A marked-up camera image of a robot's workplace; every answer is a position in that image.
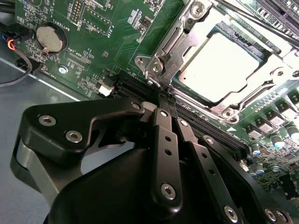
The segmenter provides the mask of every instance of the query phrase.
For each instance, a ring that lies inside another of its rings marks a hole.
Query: silver screw head
[[[64,66],[64,65],[60,65],[59,68],[58,68],[58,71],[61,74],[67,74],[69,72],[69,69],[66,66]]]
[[[276,210],[276,213],[279,215],[279,217],[281,217],[282,220],[284,220],[285,222],[288,221],[285,215],[281,211]]]
[[[181,120],[181,124],[184,125],[185,127],[188,127],[188,123],[185,122],[184,120]]]
[[[132,107],[134,107],[135,109],[139,110],[140,106],[134,102],[132,102]]]
[[[231,207],[229,207],[228,205],[225,206],[224,212],[230,221],[232,221],[233,223],[238,222],[238,216],[237,216],[236,212]]]
[[[191,15],[195,18],[195,19],[200,19],[202,18],[206,13],[206,7],[204,4],[202,4],[201,2],[195,2],[193,4],[193,6],[191,7]]]
[[[167,117],[167,116],[168,116],[167,113],[164,112],[164,111],[160,111],[160,114],[162,114],[162,116],[164,116],[164,117]]]
[[[271,212],[269,209],[265,209],[265,213],[271,221],[276,222],[276,217],[273,212]]]
[[[222,116],[223,116],[224,118],[230,118],[230,117],[233,116],[233,115],[234,115],[234,110],[233,110],[233,109],[230,109],[230,108],[225,109],[225,110],[222,112]]]
[[[40,124],[50,127],[56,124],[56,119],[50,115],[42,115],[38,118]]]
[[[138,63],[139,65],[143,65],[143,64],[144,64],[144,60],[143,60],[143,58],[138,58],[138,59],[137,59],[137,63]]]
[[[214,144],[214,142],[213,142],[212,139],[206,139],[206,141],[207,141],[210,145],[213,145],[213,144]]]
[[[68,141],[70,141],[72,143],[79,143],[83,139],[81,133],[77,132],[77,131],[68,131],[65,134],[65,137]]]
[[[174,188],[171,185],[169,185],[167,183],[162,184],[161,192],[162,192],[163,196],[165,198],[167,198],[168,200],[174,200],[176,197],[176,191],[174,190]]]
[[[160,64],[160,63],[158,63],[158,62],[155,62],[154,64],[153,64],[153,71],[155,72],[155,73],[159,73],[159,72],[161,72],[162,70],[163,70],[163,67],[162,67],[162,65]]]

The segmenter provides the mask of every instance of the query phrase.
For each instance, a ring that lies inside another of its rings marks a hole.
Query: electrolytic capacitor
[[[254,171],[253,168],[249,167],[249,171],[248,171],[249,175],[252,177],[252,178],[255,178],[256,177],[256,173]]]
[[[265,173],[264,169],[263,169],[263,165],[261,163],[258,163],[256,165],[256,174],[257,175],[263,175]]]
[[[261,151],[257,143],[251,145],[251,150],[253,156],[259,156],[261,154]]]
[[[273,135],[271,137],[271,140],[275,148],[282,148],[283,146],[285,146],[285,142],[282,140],[279,134]]]
[[[286,130],[292,140],[299,140],[299,130],[296,126],[287,127]]]

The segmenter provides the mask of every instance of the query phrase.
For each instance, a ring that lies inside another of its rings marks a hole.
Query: cable
[[[27,78],[29,76],[29,74],[31,73],[31,71],[32,71],[32,64],[31,64],[30,60],[27,58],[27,56],[18,49],[14,50],[14,52],[26,62],[27,70],[24,73],[24,75],[21,76],[20,78],[17,78],[13,81],[0,83],[0,87],[6,87],[6,86],[11,86],[11,85],[17,84],[17,83],[23,81],[25,78]]]
[[[15,14],[14,6],[0,5],[0,13]]]
[[[294,45],[296,46],[297,48],[299,48],[299,41],[284,34],[283,32],[281,32],[280,30],[272,27],[271,25],[267,24],[266,22],[263,22],[261,21],[260,19],[256,18],[255,16],[253,15],[250,15],[249,13],[241,10],[240,8],[230,4],[229,2],[227,1],[224,1],[224,0],[214,0],[216,2],[218,2],[219,4],[223,5],[224,7],[230,9],[231,11],[235,12],[235,13],[238,13],[239,15],[247,18],[248,20],[256,23],[257,25],[265,28],[266,30],[276,34],[277,36],[281,37],[282,39],[284,39],[285,41],[289,42],[291,45]]]
[[[15,0],[0,0],[0,3],[14,6]]]
[[[8,48],[11,49],[11,50],[16,50],[16,47],[15,47],[15,45],[13,44],[13,42],[14,42],[13,39],[8,40],[8,42],[7,42],[7,46],[8,46]]]

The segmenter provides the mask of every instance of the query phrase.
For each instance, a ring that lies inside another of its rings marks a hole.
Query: robotic arm
[[[92,145],[135,148],[82,175]],[[11,168],[51,206],[45,224],[292,224],[210,136],[198,140],[160,94],[38,105],[22,117]]]

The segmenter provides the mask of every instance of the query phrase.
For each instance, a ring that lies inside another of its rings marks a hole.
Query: blue wire
[[[2,36],[2,39],[5,40],[5,41],[7,42],[7,38],[5,37],[5,35],[4,35],[4,34],[1,34],[1,36]]]

